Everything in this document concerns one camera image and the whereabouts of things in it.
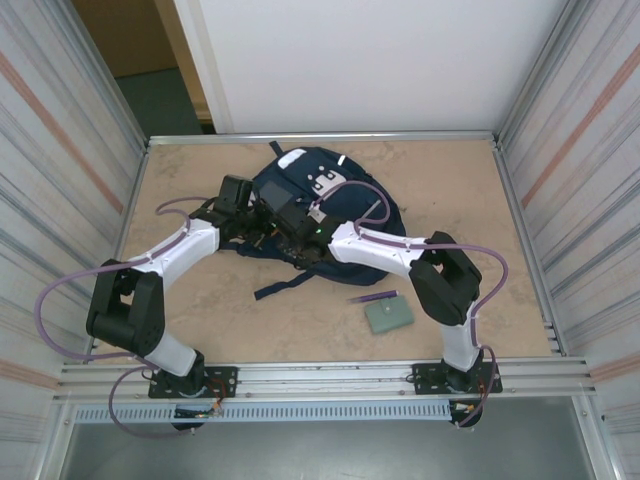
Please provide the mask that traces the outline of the long aluminium mounting rail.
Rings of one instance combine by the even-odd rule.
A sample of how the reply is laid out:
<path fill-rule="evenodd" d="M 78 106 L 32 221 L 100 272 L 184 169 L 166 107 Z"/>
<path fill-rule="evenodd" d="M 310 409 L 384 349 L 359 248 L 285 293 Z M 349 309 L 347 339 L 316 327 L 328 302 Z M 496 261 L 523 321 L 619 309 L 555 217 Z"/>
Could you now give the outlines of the long aluminium mounting rail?
<path fill-rule="evenodd" d="M 408 361 L 244 363 L 230 390 L 237 402 L 391 400 L 413 397 Z M 572 397 L 596 393 L 586 361 L 576 357 L 501 358 L 503 390 L 496 397 Z M 68 365 L 53 394 L 56 403 L 104 403 L 128 364 Z"/>

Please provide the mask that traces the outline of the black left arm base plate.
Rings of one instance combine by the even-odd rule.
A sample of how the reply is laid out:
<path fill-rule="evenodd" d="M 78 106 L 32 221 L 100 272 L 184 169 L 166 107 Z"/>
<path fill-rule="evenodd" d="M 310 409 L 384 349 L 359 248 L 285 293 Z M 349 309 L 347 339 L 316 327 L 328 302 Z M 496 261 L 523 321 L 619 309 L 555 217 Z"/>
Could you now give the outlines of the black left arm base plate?
<path fill-rule="evenodd" d="M 148 397 L 152 399 L 226 399 L 236 395 L 239 369 L 234 366 L 195 368 L 179 377 L 159 370 L 152 375 Z"/>

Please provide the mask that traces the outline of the green snap wallet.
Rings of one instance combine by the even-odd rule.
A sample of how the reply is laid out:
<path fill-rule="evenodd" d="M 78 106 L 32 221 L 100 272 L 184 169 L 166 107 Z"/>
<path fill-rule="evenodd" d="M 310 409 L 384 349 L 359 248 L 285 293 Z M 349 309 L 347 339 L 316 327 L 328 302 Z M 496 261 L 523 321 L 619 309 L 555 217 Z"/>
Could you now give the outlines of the green snap wallet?
<path fill-rule="evenodd" d="M 365 307 L 365 315 L 374 334 L 383 334 L 414 323 L 414 315 L 402 295 L 381 299 Z"/>

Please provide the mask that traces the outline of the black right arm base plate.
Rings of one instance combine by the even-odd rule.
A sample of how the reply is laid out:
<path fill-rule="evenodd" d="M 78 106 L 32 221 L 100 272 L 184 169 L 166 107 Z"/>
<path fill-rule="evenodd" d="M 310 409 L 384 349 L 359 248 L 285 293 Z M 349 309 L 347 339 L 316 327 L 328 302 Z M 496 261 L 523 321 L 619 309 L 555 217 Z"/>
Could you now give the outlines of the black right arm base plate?
<path fill-rule="evenodd" d="M 492 372 L 491 362 L 481 362 L 468 372 L 461 372 L 445 362 L 417 363 L 405 377 L 414 386 L 416 395 L 483 394 L 492 382 L 491 393 L 502 393 L 498 370 Z"/>

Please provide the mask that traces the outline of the aluminium frame post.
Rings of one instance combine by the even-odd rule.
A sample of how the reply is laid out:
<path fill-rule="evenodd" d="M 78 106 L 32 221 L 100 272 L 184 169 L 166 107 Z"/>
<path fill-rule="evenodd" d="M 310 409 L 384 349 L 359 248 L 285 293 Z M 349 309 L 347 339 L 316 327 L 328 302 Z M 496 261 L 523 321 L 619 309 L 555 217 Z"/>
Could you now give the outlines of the aluminium frame post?
<path fill-rule="evenodd" d="M 61 1 L 65 5 L 65 11 L 69 17 L 73 32 L 76 35 L 77 42 L 84 51 L 83 56 L 88 61 L 89 76 L 97 82 L 96 90 L 98 95 L 113 115 L 130 146 L 139 152 L 145 153 L 148 149 L 148 138 L 135 118 L 121 89 L 112 76 L 72 1 Z"/>
<path fill-rule="evenodd" d="M 517 133 L 592 2 L 593 0 L 566 0 L 520 92 L 500 127 L 494 132 L 494 143 L 498 149 L 504 149 Z"/>

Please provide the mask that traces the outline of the brown wooden door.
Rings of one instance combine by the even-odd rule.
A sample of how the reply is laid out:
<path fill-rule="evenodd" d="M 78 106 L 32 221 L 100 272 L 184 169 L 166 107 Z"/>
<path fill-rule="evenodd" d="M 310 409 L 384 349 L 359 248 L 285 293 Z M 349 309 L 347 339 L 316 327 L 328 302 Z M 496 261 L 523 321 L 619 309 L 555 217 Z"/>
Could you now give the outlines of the brown wooden door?
<path fill-rule="evenodd" d="M 213 134 L 174 0 L 71 0 L 146 136 Z"/>

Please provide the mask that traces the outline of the grey metal sheet panel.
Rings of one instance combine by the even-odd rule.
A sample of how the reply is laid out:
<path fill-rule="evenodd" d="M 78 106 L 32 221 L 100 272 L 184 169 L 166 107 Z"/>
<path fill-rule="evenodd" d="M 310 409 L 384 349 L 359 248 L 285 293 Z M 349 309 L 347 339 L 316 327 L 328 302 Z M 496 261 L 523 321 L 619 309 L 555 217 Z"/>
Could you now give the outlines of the grey metal sheet panel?
<path fill-rule="evenodd" d="M 207 425 L 167 440 L 81 425 L 61 480 L 595 480 L 576 441 L 444 422 Z"/>

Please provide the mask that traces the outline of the navy blue student backpack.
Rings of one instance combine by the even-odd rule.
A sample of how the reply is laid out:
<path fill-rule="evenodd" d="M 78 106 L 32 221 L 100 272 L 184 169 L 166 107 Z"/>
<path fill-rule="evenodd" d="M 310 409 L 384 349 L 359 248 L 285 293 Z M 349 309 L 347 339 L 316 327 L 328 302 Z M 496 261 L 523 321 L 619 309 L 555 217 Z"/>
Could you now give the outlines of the navy blue student backpack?
<path fill-rule="evenodd" d="M 348 181 L 350 184 L 325 197 L 321 202 L 321 210 L 328 215 L 341 219 L 356 221 L 361 217 L 381 219 L 385 214 L 389 217 L 383 224 L 374 225 L 377 231 L 404 235 L 406 229 L 396 202 L 390 194 L 385 197 L 389 205 L 384 206 L 379 194 L 366 188 L 370 184 L 384 192 L 384 187 L 373 178 L 357 162 L 344 154 L 318 146 L 303 146 L 288 151 L 282 150 L 278 142 L 272 141 L 269 146 L 276 158 L 265 166 L 254 178 L 258 192 L 268 184 L 282 188 L 292 196 L 291 200 L 310 205 L 324 195 L 325 191 L 335 183 Z M 245 257 L 281 260 L 291 264 L 300 274 L 289 281 L 280 281 L 254 292 L 254 298 L 261 300 L 282 290 L 295 288 L 313 277 L 355 286 L 371 286 L 387 274 L 357 264 L 318 263 L 313 266 L 296 266 L 291 257 L 279 248 L 282 236 L 277 234 L 276 251 L 238 251 Z"/>

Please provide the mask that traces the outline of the purple pen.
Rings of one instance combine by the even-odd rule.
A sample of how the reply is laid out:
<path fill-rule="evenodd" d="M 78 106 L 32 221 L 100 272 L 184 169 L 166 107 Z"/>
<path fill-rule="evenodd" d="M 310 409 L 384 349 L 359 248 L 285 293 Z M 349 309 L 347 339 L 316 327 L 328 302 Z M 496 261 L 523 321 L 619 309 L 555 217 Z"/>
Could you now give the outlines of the purple pen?
<path fill-rule="evenodd" d="M 369 303 L 369 302 L 380 301 L 384 299 L 395 298 L 397 296 L 398 296 L 397 290 L 388 290 L 388 291 L 382 291 L 382 292 L 353 297 L 348 299 L 347 302 L 349 304 L 362 304 L 362 303 Z"/>

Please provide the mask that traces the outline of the small wired controller board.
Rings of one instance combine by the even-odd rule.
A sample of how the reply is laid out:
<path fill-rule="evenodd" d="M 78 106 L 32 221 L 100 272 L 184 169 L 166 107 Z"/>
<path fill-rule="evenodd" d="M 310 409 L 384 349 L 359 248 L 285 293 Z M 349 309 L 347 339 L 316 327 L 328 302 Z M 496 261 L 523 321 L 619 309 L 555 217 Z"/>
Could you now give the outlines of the small wired controller board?
<path fill-rule="evenodd" d="M 481 400 L 450 400 L 450 423 L 456 428 L 474 427 L 481 419 L 484 403 Z"/>
<path fill-rule="evenodd" d="M 174 410 L 175 419 L 209 419 L 222 414 L 222 403 L 219 401 L 206 403 L 178 403 Z"/>

